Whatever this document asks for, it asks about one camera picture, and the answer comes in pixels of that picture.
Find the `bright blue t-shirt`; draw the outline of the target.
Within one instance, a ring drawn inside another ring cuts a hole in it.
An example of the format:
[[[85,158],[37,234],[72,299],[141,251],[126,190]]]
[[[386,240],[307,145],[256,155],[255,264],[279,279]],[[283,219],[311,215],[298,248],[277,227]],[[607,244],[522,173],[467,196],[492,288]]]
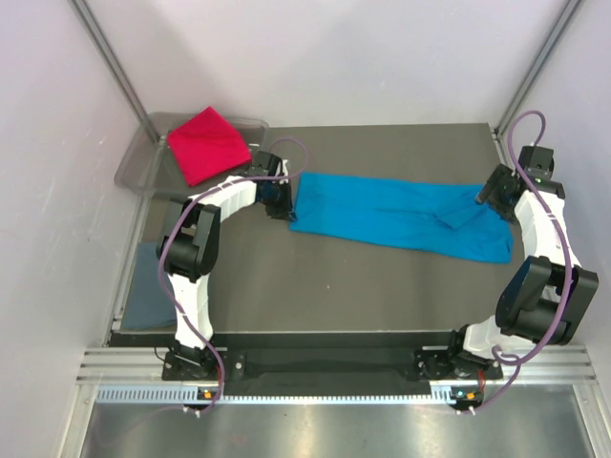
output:
[[[507,264],[509,223],[478,204],[480,184],[306,173],[290,230],[391,248]]]

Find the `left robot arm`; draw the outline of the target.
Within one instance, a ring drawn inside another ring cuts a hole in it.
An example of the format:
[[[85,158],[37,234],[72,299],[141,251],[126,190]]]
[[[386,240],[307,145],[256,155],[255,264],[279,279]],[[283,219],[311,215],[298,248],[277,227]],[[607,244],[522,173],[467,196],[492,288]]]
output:
[[[177,330],[164,357],[163,380],[205,380],[220,368],[210,348],[209,281],[219,257],[221,224],[256,203],[273,219],[296,219],[286,159],[258,152],[238,175],[170,202],[157,256],[160,284],[177,312]]]

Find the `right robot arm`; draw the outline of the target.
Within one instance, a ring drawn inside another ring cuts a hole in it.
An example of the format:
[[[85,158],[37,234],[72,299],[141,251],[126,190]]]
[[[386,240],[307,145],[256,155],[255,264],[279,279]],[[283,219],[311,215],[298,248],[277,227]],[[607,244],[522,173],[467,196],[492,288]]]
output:
[[[525,260],[494,315],[452,333],[445,363],[456,377],[486,370],[496,353],[538,344],[547,332],[550,344],[568,344],[598,289],[597,274],[581,267],[570,246],[564,188],[552,179],[553,154],[523,147],[517,160],[522,170],[497,166],[475,199],[519,226]]]

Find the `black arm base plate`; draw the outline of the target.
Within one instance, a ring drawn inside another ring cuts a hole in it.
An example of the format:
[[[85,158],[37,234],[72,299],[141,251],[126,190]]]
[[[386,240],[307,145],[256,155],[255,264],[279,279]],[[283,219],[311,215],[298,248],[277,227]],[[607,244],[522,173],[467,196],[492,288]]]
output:
[[[371,348],[249,348],[221,353],[224,369],[211,353],[199,365],[171,356],[163,375],[174,380],[198,380],[225,374],[230,381],[264,374],[366,374],[397,375],[411,382],[439,380],[496,381],[502,370],[493,364],[453,363],[442,350],[410,347]]]

